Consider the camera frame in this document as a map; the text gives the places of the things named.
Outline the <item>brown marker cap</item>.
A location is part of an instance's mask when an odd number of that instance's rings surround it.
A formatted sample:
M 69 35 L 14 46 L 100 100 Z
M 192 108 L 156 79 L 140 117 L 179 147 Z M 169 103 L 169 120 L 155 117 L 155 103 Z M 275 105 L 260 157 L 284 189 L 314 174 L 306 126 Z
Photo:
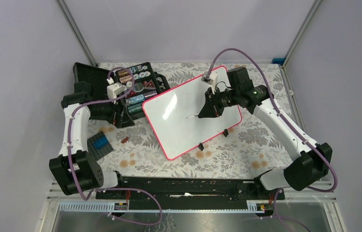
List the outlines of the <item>brown marker cap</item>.
M 129 140 L 129 137 L 125 137 L 125 138 L 121 141 L 121 143 L 124 144 L 124 143 L 126 143 L 128 140 Z

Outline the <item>pink framed whiteboard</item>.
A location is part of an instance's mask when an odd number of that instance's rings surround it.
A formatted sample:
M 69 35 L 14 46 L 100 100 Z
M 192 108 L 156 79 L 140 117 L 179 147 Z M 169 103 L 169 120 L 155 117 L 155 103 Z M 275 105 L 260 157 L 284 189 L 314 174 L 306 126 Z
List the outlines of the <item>pink framed whiteboard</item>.
M 201 75 L 152 97 L 142 104 L 154 135 L 168 160 L 221 135 L 242 121 L 238 106 L 227 107 L 217 118 L 189 118 L 198 115 L 205 103 L 205 92 L 210 85 L 201 81 Z

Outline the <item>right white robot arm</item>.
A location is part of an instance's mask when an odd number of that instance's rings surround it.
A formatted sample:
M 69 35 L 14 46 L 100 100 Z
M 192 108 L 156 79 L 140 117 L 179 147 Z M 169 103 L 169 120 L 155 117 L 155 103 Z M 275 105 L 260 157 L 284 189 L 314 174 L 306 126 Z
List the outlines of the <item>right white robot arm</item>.
M 204 73 L 202 82 L 210 87 L 198 118 L 217 118 L 227 107 L 240 106 L 261 120 L 284 146 L 292 163 L 283 169 L 267 171 L 253 186 L 256 197 L 266 199 L 272 190 L 291 187 L 301 191 L 326 176 L 332 158 L 328 143 L 319 144 L 300 129 L 281 109 L 265 85 L 254 86 L 245 67 L 227 71 L 229 85 L 221 91 L 215 72 Z

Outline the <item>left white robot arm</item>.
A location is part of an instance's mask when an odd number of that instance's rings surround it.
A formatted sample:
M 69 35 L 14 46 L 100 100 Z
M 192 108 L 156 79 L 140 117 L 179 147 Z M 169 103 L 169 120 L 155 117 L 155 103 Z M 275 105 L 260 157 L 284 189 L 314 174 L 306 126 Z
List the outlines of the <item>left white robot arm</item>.
M 65 95 L 61 101 L 65 119 L 63 141 L 58 156 L 49 160 L 49 169 L 65 195 L 79 194 L 87 201 L 90 196 L 85 191 L 93 193 L 104 185 L 102 168 L 88 149 L 91 113 L 112 114 L 114 103 L 129 91 L 111 82 L 106 87 L 107 99 L 95 101 L 91 84 L 78 82 L 74 88 L 74 93 Z

